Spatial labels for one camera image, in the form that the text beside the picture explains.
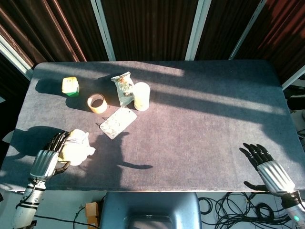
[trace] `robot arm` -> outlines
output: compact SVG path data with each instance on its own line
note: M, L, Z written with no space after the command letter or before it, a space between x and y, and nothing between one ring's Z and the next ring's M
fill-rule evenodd
M37 154L30 171L30 183L27 185L20 203L16 206L12 223L14 229L31 229L36 225L33 218L46 189L45 182L54 175L64 172L70 165L70 161L67 161L63 167L56 168L59 153L67 137L68 133L65 131L58 133Z
M269 152L261 145L248 145L244 143L239 148L262 178L264 185L252 185L245 181L244 184L251 189L269 191L275 196L280 196L282 206L294 221L298 229L305 229L305 203L302 202L298 191L294 191L295 184L284 168L275 161Z

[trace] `paper cup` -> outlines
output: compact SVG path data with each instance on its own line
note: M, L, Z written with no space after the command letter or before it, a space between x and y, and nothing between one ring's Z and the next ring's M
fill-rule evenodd
M149 107L149 94L151 89L144 82L136 83L132 88L134 108L138 111L146 111Z

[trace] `masking tape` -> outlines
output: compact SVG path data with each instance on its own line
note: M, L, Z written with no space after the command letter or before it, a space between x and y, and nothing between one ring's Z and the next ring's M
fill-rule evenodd
M92 107L93 102L96 101L96 100L99 100L99 99L103 100L103 103L98 107ZM90 107L90 109L94 113L97 113L97 114L101 114L101 113L105 112L106 109L107 109L107 102L106 102L104 96L102 94L99 94L99 93L90 95L90 97L87 100L87 104Z

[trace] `gray table cover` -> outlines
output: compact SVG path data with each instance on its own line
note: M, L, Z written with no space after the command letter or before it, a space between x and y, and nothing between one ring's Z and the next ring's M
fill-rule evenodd
M131 72L151 87L145 112L111 140L98 127L119 108L111 77ZM76 76L80 96L61 92ZM87 98L102 93L109 106L92 113ZM248 191L262 181L238 150L260 143L305 188L305 155L275 71L265 61L48 62L34 69L15 133L0 171L0 187L20 190L35 155L61 130L89 132L96 148L80 166L46 183L47 189Z

